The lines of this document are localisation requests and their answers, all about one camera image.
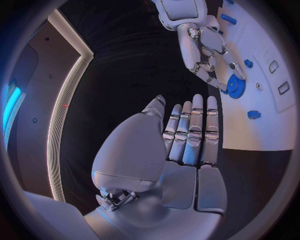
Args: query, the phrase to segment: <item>black floor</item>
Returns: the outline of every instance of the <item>black floor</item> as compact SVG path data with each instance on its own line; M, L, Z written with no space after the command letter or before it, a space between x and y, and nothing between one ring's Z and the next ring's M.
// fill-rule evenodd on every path
M208 2L209 11L216 14L220 1ZM70 0L61 11L95 52L69 106L60 148L65 199L87 214L98 206L99 191L91 178L94 157L118 124L158 94L167 102L165 125L173 106L191 101L195 94L204 99L214 95L219 110L222 106L220 93L185 68L177 33L161 26L151 1L117 5L117 1ZM217 166L226 184L228 209L214 239L227 239L260 212L280 182L289 156L290 151L222 149L221 137Z

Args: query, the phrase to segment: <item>robotic arm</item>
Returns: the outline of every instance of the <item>robotic arm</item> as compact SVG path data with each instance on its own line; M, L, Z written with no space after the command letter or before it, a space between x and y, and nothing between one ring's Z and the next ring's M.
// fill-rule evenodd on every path
M182 58L187 69L209 85L226 91L225 84L209 75L209 72L216 69L216 53L219 53L233 73L239 79L245 79L236 57L218 33L220 26L217 19L207 15L205 0L152 1L156 4L162 25L170 31L177 31ZM203 45L201 51L198 40ZM201 52L207 61L202 60Z

